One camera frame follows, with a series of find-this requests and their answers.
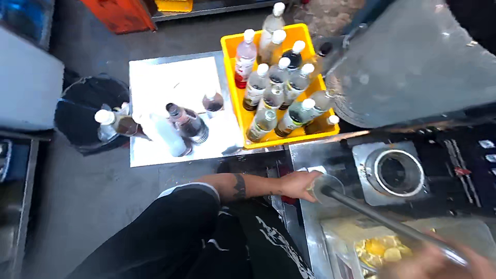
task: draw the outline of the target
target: yellow food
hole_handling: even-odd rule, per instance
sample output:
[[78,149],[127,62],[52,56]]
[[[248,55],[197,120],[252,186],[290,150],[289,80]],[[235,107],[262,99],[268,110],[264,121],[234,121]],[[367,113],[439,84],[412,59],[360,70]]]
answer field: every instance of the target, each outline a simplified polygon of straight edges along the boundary
[[358,258],[373,268],[384,262],[396,262],[412,255],[412,250],[401,244],[397,236],[375,237],[355,244]]
[[386,247],[377,239],[369,239],[365,242],[365,250],[376,256],[384,256]]
[[401,252],[398,248],[389,248],[384,252],[384,259],[387,262],[397,262],[401,260]]

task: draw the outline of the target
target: orange cabinet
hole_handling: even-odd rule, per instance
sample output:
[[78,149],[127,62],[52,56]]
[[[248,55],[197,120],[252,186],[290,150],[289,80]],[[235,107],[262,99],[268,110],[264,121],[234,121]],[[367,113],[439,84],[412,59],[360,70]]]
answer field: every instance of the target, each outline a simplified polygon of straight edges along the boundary
[[107,28],[116,33],[156,30],[150,13],[157,6],[152,0],[82,0]]

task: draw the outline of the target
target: concrete floor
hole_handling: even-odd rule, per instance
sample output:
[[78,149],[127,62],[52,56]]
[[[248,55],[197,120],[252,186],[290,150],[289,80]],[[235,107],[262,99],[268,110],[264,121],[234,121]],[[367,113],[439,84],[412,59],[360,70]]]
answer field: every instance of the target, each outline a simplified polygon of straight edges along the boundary
[[[158,24],[114,35],[78,0],[58,0],[51,53],[81,76],[105,72],[128,83],[128,61],[221,50],[220,38],[260,29],[270,8]],[[215,173],[219,160],[129,167],[129,149],[83,157],[56,134],[37,189],[27,279],[61,279],[134,220],[166,188]]]

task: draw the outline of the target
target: trash bin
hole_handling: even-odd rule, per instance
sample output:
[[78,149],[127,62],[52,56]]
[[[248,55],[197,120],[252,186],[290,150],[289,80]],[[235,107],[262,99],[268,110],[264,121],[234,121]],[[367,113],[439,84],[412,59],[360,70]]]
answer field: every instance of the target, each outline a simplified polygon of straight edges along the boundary
[[98,139],[100,123],[95,113],[102,108],[129,102],[129,87],[107,74],[83,77],[67,87],[57,103],[55,127],[83,155],[97,154],[122,146],[128,137],[116,135],[108,142]]

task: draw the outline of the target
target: white bottle cap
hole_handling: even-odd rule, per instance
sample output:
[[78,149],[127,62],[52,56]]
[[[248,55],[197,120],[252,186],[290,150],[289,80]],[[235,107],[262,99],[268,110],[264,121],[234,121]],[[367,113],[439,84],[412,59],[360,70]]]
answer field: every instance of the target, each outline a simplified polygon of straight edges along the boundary
[[109,125],[116,120],[116,116],[111,111],[99,110],[95,113],[95,120],[103,125]]
[[336,125],[338,124],[339,122],[339,117],[337,117],[337,115],[331,115],[329,116],[329,118],[327,118],[327,123],[329,123],[329,125]]
[[295,44],[293,45],[293,52],[300,53],[304,48],[305,48],[304,41],[296,41]]
[[315,70],[315,67],[312,64],[305,64],[302,67],[302,74],[309,75],[313,70]]
[[217,94],[217,91],[215,89],[211,89],[205,93],[205,96],[207,96],[207,98],[209,98],[209,99],[212,99],[213,97],[215,97],[216,94]]
[[286,7],[286,5],[284,5],[284,3],[282,2],[277,2],[276,4],[274,4],[274,8],[272,10],[272,13],[275,15],[275,16],[280,16],[282,15],[282,13],[284,12],[284,8]]
[[273,110],[267,110],[265,111],[265,119],[267,120],[273,120],[276,119],[276,113]]
[[312,99],[305,99],[302,102],[303,109],[309,110],[315,106],[315,101]]
[[272,42],[274,44],[279,45],[286,39],[286,32],[284,30],[276,30],[274,34],[272,34]]
[[291,60],[289,60],[289,58],[287,58],[287,57],[283,57],[283,58],[281,58],[281,60],[279,60],[278,66],[281,69],[285,69],[289,66],[289,63],[291,63]]
[[255,31],[253,29],[247,29],[244,32],[245,42],[253,42],[253,37],[255,37]]
[[263,64],[258,65],[258,68],[256,69],[256,73],[259,76],[263,76],[267,73],[268,70],[269,70],[269,65],[263,63]]

